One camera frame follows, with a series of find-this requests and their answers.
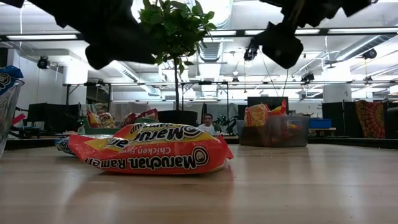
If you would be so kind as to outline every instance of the wooden table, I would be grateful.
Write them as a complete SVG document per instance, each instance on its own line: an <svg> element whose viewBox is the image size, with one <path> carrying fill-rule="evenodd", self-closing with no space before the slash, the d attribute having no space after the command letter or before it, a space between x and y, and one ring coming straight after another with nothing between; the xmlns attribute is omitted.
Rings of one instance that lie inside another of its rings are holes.
<svg viewBox="0 0 398 224"><path fill-rule="evenodd" d="M398 151L231 146L212 174L104 173L54 147L0 159L0 223L398 223Z"/></svg>

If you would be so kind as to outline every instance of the orange snack bag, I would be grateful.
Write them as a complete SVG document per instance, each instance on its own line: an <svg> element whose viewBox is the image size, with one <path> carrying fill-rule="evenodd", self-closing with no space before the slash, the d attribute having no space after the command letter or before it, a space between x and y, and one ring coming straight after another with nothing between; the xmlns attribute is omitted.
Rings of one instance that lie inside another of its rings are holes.
<svg viewBox="0 0 398 224"><path fill-rule="evenodd" d="M72 135L69 147L87 164L127 174L201 174L233 158L221 136L181 124L132 124L107 139Z"/></svg>
<svg viewBox="0 0 398 224"><path fill-rule="evenodd" d="M269 115L285 115L286 114L286 100L283 100L282 105L273 109Z"/></svg>
<svg viewBox="0 0 398 224"><path fill-rule="evenodd" d="M119 127L123 128L126 125L129 124L134 124L135 120L138 118L148 118L148 119L153 119L155 121L158 121L158 115L157 115L157 109L152 109L146 112L142 112L139 114L135 114L135 113L129 113L127 116L125 116L122 120L122 122L120 123Z"/></svg>
<svg viewBox="0 0 398 224"><path fill-rule="evenodd" d="M99 115L99 120L101 121L102 128L115 128L115 122L110 113L102 113Z"/></svg>
<svg viewBox="0 0 398 224"><path fill-rule="evenodd" d="M268 119L268 106L264 104L246 108L244 112L245 127L264 126Z"/></svg>
<svg viewBox="0 0 398 224"><path fill-rule="evenodd" d="M101 120L100 117L91 112L91 111L87 111L87 120L88 120L88 124L90 125L90 127L92 128L100 128L101 127Z"/></svg>

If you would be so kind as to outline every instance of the plant stem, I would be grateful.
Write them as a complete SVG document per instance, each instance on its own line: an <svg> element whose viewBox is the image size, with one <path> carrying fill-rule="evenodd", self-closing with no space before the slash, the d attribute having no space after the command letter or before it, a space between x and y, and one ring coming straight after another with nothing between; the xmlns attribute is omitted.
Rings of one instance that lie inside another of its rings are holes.
<svg viewBox="0 0 398 224"><path fill-rule="evenodd" d="M180 110L180 94L178 93L177 58L174 58L174 80L175 80L175 110Z"/></svg>

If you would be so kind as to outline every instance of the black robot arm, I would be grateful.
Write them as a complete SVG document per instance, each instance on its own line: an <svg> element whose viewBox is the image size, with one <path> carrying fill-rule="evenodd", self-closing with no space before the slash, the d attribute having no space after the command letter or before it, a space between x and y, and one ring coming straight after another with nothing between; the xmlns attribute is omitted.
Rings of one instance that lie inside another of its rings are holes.
<svg viewBox="0 0 398 224"><path fill-rule="evenodd" d="M0 0L22 7L24 0ZM253 45L283 68L296 64L303 45L294 36L298 27L313 27L333 18L342 8L347 16L364 9L374 0L260 0L282 8L284 20L252 39ZM53 15L61 27L69 25L84 36L89 64L101 69L113 60L155 63L151 54L156 43L146 35L131 14L132 0L30 0Z"/></svg>
<svg viewBox="0 0 398 224"><path fill-rule="evenodd" d="M24 0L0 0L19 7ZM157 44L146 35L131 13L132 0L30 0L55 18L60 27L71 26L90 45L88 63L95 69L113 60L151 63Z"/></svg>
<svg viewBox="0 0 398 224"><path fill-rule="evenodd" d="M340 8L349 17L375 3L371 0L260 1L281 7L284 20L277 25L268 23L267 29L253 38L253 44L261 45L262 51L285 69L294 66L303 52L301 41L295 37L298 27L319 26L322 20L333 18Z"/></svg>

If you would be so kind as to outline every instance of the plastic container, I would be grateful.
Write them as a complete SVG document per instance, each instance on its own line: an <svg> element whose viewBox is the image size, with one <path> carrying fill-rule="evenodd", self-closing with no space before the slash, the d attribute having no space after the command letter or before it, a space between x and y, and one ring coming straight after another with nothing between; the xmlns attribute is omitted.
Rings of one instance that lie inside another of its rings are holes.
<svg viewBox="0 0 398 224"><path fill-rule="evenodd" d="M331 128L331 119L310 119L310 128L329 129Z"/></svg>
<svg viewBox="0 0 398 224"><path fill-rule="evenodd" d="M6 147L8 132L14 117L19 92L21 91L21 86L23 84L24 82L22 80L17 80L14 83L14 86L0 96L0 157L4 153L4 148Z"/></svg>
<svg viewBox="0 0 398 224"><path fill-rule="evenodd" d="M269 116L265 126L244 127L239 143L259 147L305 147L309 121L306 116Z"/></svg>

